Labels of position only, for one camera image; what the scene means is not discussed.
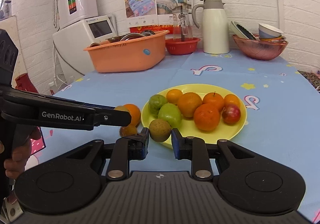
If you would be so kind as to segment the person left hand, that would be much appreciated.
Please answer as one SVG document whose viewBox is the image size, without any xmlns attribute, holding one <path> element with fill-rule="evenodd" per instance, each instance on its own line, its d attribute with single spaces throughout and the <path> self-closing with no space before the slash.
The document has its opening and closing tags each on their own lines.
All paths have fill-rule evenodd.
<svg viewBox="0 0 320 224">
<path fill-rule="evenodd" d="M 8 178 L 16 179 L 24 172 L 25 165 L 31 156 L 31 139 L 41 139 L 42 132 L 39 128 L 35 128 L 29 135 L 27 141 L 20 147 L 16 147 L 12 151 L 11 158 L 5 160 L 4 169 Z"/>
</svg>

